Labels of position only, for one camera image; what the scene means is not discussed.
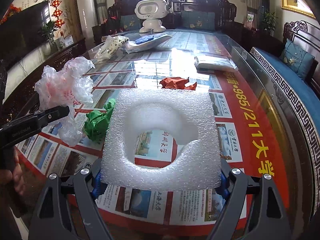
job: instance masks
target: red crumpled paper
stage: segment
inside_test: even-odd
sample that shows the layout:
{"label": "red crumpled paper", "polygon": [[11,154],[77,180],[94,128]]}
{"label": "red crumpled paper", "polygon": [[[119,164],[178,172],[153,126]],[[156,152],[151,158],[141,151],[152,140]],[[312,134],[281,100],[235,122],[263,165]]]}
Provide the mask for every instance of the red crumpled paper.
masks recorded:
{"label": "red crumpled paper", "polygon": [[197,82],[188,87],[185,86],[189,82],[189,78],[184,79],[180,77],[164,78],[160,81],[162,88],[174,88],[174,89],[186,89],[186,90],[196,90]]}

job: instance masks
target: green plant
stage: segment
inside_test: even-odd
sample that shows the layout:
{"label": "green plant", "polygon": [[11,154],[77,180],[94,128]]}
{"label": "green plant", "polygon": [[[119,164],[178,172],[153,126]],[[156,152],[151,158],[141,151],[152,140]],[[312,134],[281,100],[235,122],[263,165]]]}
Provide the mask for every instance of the green plant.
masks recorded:
{"label": "green plant", "polygon": [[41,27],[41,35],[45,36],[51,43],[54,42],[53,40],[53,32],[57,31],[58,28],[55,26],[55,21],[50,20],[44,26]]}
{"label": "green plant", "polygon": [[263,28],[264,30],[271,33],[271,31],[274,31],[276,28],[276,19],[278,18],[276,17],[276,12],[273,12],[273,13],[265,12],[263,17],[264,17],[262,21]]}

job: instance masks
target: blue seat cushion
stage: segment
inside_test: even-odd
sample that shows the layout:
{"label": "blue seat cushion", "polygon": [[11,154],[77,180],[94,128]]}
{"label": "blue seat cushion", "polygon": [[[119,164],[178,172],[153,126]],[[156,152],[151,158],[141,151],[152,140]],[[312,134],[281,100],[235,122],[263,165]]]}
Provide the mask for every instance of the blue seat cushion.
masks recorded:
{"label": "blue seat cushion", "polygon": [[315,57],[287,39],[280,59],[291,68],[298,77],[305,79]]}
{"label": "blue seat cushion", "polygon": [[295,93],[300,98],[301,102],[309,112],[316,129],[320,132],[320,101],[313,90],[293,72],[286,64],[279,58],[263,51],[262,49],[255,48],[285,79],[285,81],[292,87]]}
{"label": "blue seat cushion", "polygon": [[121,15],[120,24],[126,31],[139,30],[141,28],[140,20],[135,14]]}
{"label": "blue seat cushion", "polygon": [[215,31],[214,12],[181,11],[181,18],[184,28]]}

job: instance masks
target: television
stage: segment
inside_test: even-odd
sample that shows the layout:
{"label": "television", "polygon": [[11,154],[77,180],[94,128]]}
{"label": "television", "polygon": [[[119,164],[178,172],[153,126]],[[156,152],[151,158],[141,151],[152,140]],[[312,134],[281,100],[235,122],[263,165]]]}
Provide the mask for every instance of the television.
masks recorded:
{"label": "television", "polygon": [[49,2],[43,1],[12,15],[0,25],[0,60],[4,61],[6,70],[46,42],[47,38],[39,31],[50,19]]}

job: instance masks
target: glass tabletop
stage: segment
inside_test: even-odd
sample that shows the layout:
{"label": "glass tabletop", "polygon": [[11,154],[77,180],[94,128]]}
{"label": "glass tabletop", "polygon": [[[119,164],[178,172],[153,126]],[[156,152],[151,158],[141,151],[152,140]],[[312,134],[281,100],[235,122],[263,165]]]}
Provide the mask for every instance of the glass tabletop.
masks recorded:
{"label": "glass tabletop", "polygon": [[[299,122],[278,85],[240,45],[222,33],[168,30],[172,38],[154,49],[127,54],[118,50],[110,60],[97,62],[101,45],[83,56],[95,69],[87,74],[94,82],[93,103],[75,105],[76,122],[84,127],[86,114],[104,111],[121,89],[160,89],[165,77],[189,78],[196,91],[209,93],[214,110],[220,156],[247,175],[270,174],[276,182],[294,236],[307,225],[313,212],[313,175],[308,147]],[[123,35],[130,40],[137,32]],[[194,57],[208,55],[232,59],[238,72],[196,70]],[[52,172],[69,176],[102,157],[104,139],[93,142],[85,135],[75,147],[63,143],[59,125],[47,126],[37,136],[17,145],[27,189],[24,199],[30,212],[27,226],[46,177]],[[145,131],[137,138],[135,164],[157,169],[173,162],[183,145],[163,130]],[[70,197],[77,232],[85,238],[81,218]],[[109,185],[96,201],[114,239],[203,239],[219,217],[224,199],[214,189],[161,192]],[[247,198],[235,232],[241,236],[249,211]]]}

